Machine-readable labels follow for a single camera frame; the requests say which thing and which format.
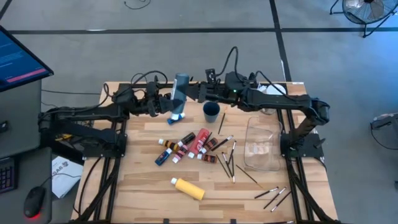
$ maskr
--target monitor screen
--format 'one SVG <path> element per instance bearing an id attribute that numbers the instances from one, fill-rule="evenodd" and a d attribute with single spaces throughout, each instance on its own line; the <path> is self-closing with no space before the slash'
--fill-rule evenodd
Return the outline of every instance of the monitor screen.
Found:
<path id="1" fill-rule="evenodd" d="M 0 92 L 52 73 L 48 66 L 0 26 Z"/>

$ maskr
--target clear plastic container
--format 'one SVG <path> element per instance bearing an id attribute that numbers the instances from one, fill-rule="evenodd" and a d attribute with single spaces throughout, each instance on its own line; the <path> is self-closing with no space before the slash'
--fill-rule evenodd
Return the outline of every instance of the clear plastic container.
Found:
<path id="1" fill-rule="evenodd" d="M 250 118 L 244 144 L 245 167 L 260 171 L 278 171 L 281 131 L 281 123 L 274 118 L 264 115 Z"/>

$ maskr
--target white paper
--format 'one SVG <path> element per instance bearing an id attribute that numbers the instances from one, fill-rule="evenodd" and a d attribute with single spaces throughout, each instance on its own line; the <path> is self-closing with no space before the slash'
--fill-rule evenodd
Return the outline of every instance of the white paper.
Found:
<path id="1" fill-rule="evenodd" d="M 80 177 L 75 176 L 79 176 L 82 173 L 83 166 L 58 156 L 52 161 L 52 192 L 58 198 L 63 198 L 69 192 L 69 190 L 80 180 Z"/>

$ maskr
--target paint tube cap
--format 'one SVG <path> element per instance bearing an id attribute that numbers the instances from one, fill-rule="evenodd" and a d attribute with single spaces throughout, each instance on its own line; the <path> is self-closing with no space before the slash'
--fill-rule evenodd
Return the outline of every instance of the paint tube cap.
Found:
<path id="1" fill-rule="evenodd" d="M 203 147 L 203 148 L 200 149 L 200 152 L 203 153 L 203 154 L 206 154 L 207 150 Z"/>
<path id="2" fill-rule="evenodd" d="M 195 156 L 195 153 L 193 153 L 193 152 L 188 153 L 189 158 L 193 159 L 194 156 Z"/>
<path id="3" fill-rule="evenodd" d="M 172 178 L 172 181 L 170 181 L 170 183 L 172 183 L 172 184 L 174 184 L 175 185 L 175 183 L 177 183 L 177 178 Z"/>

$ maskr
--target electric fan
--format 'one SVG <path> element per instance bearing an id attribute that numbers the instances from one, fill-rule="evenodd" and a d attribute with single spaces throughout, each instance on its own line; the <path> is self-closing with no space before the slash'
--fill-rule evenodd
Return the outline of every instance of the electric fan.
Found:
<path id="1" fill-rule="evenodd" d="M 391 15 L 395 13 L 398 6 L 398 0 L 343 0 L 343 12 L 332 12 L 333 7 L 339 0 L 330 8 L 330 14 L 343 13 L 348 20 L 356 24 L 365 25 L 363 37 L 371 35 L 377 28 L 381 26 Z M 366 26 L 374 22 L 384 19 L 377 25 L 370 33 L 366 34 Z"/>

